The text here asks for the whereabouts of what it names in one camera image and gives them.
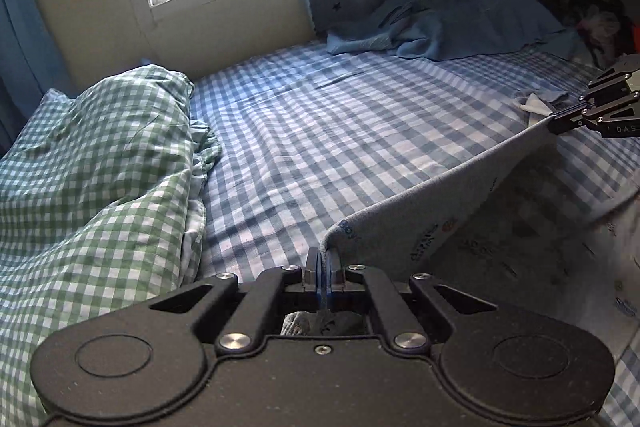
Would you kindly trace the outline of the blue curtain left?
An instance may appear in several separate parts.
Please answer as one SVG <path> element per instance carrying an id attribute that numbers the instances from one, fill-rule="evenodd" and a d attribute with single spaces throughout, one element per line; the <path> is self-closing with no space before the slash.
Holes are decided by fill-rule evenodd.
<path id="1" fill-rule="evenodd" d="M 1 0 L 2 153 L 51 89 L 78 93 L 36 0 Z"/>

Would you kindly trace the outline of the grey printed pants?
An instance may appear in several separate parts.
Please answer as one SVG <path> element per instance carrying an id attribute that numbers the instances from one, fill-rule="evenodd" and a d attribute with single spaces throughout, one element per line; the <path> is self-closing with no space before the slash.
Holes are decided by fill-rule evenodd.
<path id="1" fill-rule="evenodd" d="M 321 250 L 396 279 L 432 272 L 619 348 L 639 321 L 639 142 L 552 134 L 562 101 L 480 91 L 332 118 L 296 160 L 330 210 Z"/>

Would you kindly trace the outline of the blue checkered bed sheet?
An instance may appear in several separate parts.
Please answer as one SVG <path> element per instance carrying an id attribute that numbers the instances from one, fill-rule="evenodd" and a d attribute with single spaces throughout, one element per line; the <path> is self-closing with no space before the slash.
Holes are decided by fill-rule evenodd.
<path id="1" fill-rule="evenodd" d="M 352 117 L 358 108 L 390 118 L 412 104 L 444 107 L 480 91 L 559 92 L 555 112 L 575 103 L 593 76 L 591 68 L 532 49 L 433 62 L 374 52 L 332 55 L 320 43 L 217 72 L 196 85 L 191 102 L 194 117 L 209 124 L 222 148 L 203 192 L 207 223 L 198 273 L 230 271 L 250 281 L 265 269 L 304 262 L 310 248 L 321 251 L 330 210 L 298 179 L 296 160 L 332 118 Z M 637 425 L 639 321 L 619 348 L 608 349 L 615 379 L 600 421 Z"/>

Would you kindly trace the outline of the green checkered duvet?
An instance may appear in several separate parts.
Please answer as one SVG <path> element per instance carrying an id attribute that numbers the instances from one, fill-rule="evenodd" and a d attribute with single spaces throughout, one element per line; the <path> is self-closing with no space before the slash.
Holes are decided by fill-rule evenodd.
<path id="1" fill-rule="evenodd" d="M 51 333 L 194 281 L 221 155 L 192 82 L 142 66 L 51 90 L 1 161 L 1 421 L 46 417 L 29 363 Z"/>

